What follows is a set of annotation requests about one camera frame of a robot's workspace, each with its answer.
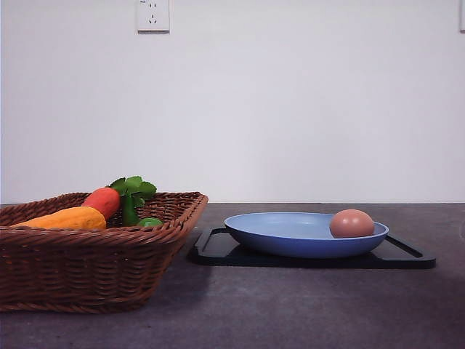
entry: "dark gray countertop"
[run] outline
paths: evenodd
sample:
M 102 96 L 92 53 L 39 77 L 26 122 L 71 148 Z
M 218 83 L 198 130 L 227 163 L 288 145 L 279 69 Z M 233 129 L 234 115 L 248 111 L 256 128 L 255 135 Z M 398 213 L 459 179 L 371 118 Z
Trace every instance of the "dark gray countertop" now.
M 363 209 L 430 251 L 426 270 L 211 267 L 186 260 L 234 214 Z M 209 204 L 149 303 L 0 315 L 1 349 L 465 348 L 465 204 Z

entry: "brown egg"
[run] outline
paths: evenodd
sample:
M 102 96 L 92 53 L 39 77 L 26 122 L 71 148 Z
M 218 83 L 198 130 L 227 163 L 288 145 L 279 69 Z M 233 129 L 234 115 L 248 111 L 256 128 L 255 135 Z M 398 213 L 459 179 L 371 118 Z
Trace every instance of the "brown egg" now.
M 335 238 L 355 238 L 373 235 L 375 225 L 364 211 L 345 209 L 334 215 L 329 230 Z

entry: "wall socket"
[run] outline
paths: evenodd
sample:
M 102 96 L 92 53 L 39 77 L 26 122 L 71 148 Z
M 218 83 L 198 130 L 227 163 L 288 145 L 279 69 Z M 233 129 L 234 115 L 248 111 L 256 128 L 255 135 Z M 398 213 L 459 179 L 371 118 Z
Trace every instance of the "wall socket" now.
M 138 0 L 137 31 L 169 33 L 169 0 Z

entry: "lime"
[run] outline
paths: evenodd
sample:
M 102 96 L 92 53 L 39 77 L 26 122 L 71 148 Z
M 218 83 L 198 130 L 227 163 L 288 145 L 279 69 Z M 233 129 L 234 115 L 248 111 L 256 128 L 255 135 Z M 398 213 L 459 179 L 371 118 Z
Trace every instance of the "lime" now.
M 162 221 L 160 221 L 158 218 L 144 218 L 143 220 L 140 220 L 137 225 L 141 227 L 155 227 L 157 225 L 163 224 Z

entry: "brown wicker basket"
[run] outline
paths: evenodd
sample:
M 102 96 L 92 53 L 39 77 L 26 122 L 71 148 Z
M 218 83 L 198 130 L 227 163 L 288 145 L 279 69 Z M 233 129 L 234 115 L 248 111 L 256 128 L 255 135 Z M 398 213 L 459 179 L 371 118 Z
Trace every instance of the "brown wicker basket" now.
M 112 313 L 142 306 L 208 201 L 201 193 L 155 194 L 138 214 L 162 219 L 158 227 L 121 227 L 121 212 L 106 230 L 10 227 L 79 206 L 88 195 L 0 210 L 0 311 Z

